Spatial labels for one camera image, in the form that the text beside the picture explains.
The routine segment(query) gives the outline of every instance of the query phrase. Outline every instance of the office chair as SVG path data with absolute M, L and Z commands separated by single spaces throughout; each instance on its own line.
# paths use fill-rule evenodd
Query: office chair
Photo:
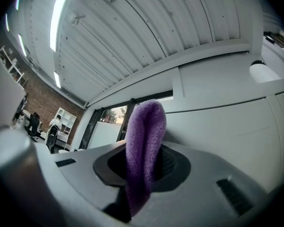
M 29 134 L 31 138 L 33 138 L 34 136 L 40 135 L 40 133 L 38 133 L 37 131 L 39 123 L 40 121 L 34 115 L 31 114 L 29 125 L 26 128 L 27 133 Z

